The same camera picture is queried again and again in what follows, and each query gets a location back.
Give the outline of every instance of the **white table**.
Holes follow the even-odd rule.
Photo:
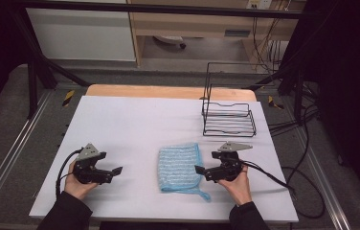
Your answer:
[[[228,221],[234,203],[225,189],[212,181],[203,178],[200,183],[201,191],[211,195],[211,202],[199,195],[160,192],[157,162],[159,149],[165,146],[196,142],[204,167],[211,168],[220,163],[212,159],[211,152],[225,141],[250,144],[253,148],[240,151],[239,157],[284,181],[260,103],[249,103],[257,127],[257,135],[252,138],[203,136],[201,104],[200,100],[185,99],[82,97],[30,216],[46,216],[56,200],[55,181],[62,162],[88,143],[107,152],[106,158],[97,163],[98,169],[124,167],[111,184],[100,185],[84,200],[96,219]],[[249,178],[253,200],[266,221],[298,221],[286,189],[253,169]]]

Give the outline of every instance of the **gray floor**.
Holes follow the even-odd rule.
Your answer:
[[[142,67],[105,66],[94,69],[72,70],[80,77],[96,83],[154,84],[203,86],[208,61],[246,61],[241,42],[208,38],[187,38],[187,48],[163,44],[152,38],[146,41]],[[255,75],[249,77],[255,82]],[[85,88],[76,88],[76,93],[67,107],[61,106],[68,88],[69,80],[58,77],[63,87],[53,91],[49,104],[19,158],[16,160],[7,180],[0,191],[0,229],[34,229],[38,219],[28,214],[34,203],[34,194],[49,170],[62,142],[63,133],[78,105]],[[245,78],[231,76],[225,81],[245,82]],[[264,87],[257,91],[262,102],[268,124],[290,121],[285,109],[268,106],[268,96],[275,102],[290,102],[289,96],[279,97],[275,87]],[[26,122],[28,114],[28,87],[26,69],[15,69],[0,97],[0,165],[6,157],[13,141]],[[310,145],[318,157],[327,178],[348,218],[351,229],[360,229],[360,182],[351,168],[337,163],[337,155],[324,131],[322,121],[313,120],[308,124]],[[294,166],[302,155],[302,148],[295,130],[276,136],[273,139],[282,166]],[[300,167],[312,177],[308,164]],[[301,212],[315,215],[321,210],[320,199],[314,190],[299,176],[293,177],[292,185],[298,189],[298,199],[294,201]],[[335,229],[328,211],[317,219],[299,217],[294,229]],[[287,226],[273,226],[274,229],[288,229]]]

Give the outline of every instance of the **dish rack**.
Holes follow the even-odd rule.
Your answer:
[[[253,137],[257,134],[255,120],[248,103],[212,102],[213,87],[243,88],[240,84],[214,84],[210,63],[204,87],[201,114],[204,136]]]

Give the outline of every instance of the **person's right hand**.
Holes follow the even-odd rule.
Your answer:
[[[252,201],[247,166],[243,166],[242,171],[233,181],[222,179],[218,184],[225,187],[238,206]]]
[[[64,192],[74,196],[79,200],[83,200],[85,196],[94,188],[98,183],[81,184],[76,177],[72,174],[76,161],[73,161],[69,166],[69,174],[66,177],[66,183],[64,185]]]

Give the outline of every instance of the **cabinet door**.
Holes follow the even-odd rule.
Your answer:
[[[28,9],[28,14],[47,58],[135,61],[127,12]]]

